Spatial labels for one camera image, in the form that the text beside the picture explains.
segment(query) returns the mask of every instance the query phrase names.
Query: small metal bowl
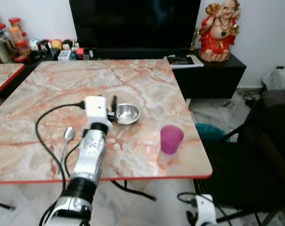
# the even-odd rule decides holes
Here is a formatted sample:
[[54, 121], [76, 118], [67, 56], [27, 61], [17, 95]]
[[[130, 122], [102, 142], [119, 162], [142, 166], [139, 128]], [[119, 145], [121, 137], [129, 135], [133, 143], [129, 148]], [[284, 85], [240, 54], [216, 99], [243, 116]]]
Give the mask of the small metal bowl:
[[138, 107], [132, 104], [120, 104], [116, 107], [115, 118], [118, 124], [129, 125], [141, 116]]

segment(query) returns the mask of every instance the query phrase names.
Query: black tv stand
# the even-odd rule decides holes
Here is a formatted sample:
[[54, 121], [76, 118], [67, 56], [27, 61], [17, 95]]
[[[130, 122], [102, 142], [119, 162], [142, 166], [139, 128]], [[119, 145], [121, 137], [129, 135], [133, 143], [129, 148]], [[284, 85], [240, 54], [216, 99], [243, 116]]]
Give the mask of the black tv stand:
[[224, 62], [202, 62], [204, 67], [173, 69], [183, 97], [232, 98], [246, 65], [232, 54]]
[[186, 55], [188, 49], [180, 48], [96, 48], [94, 57], [109, 59], [162, 59], [176, 54]]

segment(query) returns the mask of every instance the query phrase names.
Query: marble table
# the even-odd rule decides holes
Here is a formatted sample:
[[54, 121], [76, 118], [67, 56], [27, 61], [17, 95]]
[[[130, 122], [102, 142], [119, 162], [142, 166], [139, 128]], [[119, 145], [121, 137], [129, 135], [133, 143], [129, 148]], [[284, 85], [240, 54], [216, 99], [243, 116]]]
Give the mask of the marble table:
[[[107, 136], [101, 180], [207, 178], [212, 167], [174, 74], [165, 60], [43, 62], [0, 106], [0, 183], [60, 181], [57, 166], [35, 134], [35, 122], [52, 107], [77, 103], [90, 95], [113, 95], [142, 112], [132, 125], [113, 125]], [[66, 107], [47, 115], [39, 126], [43, 140], [60, 159], [63, 132], [76, 130], [69, 150], [81, 137], [85, 112]], [[160, 130], [175, 125], [184, 132], [177, 153], [160, 150]], [[67, 165], [72, 172], [76, 149]]]
[[0, 64], [0, 91], [5, 88], [23, 69], [23, 64]]

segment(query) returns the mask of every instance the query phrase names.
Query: red table edge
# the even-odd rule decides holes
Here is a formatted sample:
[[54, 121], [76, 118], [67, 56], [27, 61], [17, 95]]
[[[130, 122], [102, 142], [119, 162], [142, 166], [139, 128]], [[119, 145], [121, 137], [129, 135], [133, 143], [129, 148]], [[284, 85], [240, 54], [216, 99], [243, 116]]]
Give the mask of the red table edge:
[[5, 83], [3, 83], [2, 86], [0, 87], [0, 91], [2, 91], [3, 88], [5, 88], [24, 68], [25, 65], [19, 68], [17, 72], [15, 72]]
[[[157, 179], [207, 179], [212, 175], [202, 175], [202, 176], [183, 176], [183, 177], [137, 177], [137, 178], [101, 178], [101, 181], [113, 181], [113, 180], [157, 180]], [[39, 184], [39, 183], [61, 183], [62, 180], [13, 180], [13, 181], [0, 181], [1, 184]]]

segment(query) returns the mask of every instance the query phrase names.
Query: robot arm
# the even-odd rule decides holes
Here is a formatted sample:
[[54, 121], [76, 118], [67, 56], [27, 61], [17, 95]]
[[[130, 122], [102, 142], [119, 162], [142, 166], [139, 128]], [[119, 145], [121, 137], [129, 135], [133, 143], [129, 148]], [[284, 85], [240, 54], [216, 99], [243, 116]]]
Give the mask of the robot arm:
[[106, 98], [85, 99], [90, 129], [81, 140], [79, 156], [71, 180], [49, 215], [46, 226], [89, 226], [92, 201], [100, 180], [106, 135], [112, 130]]

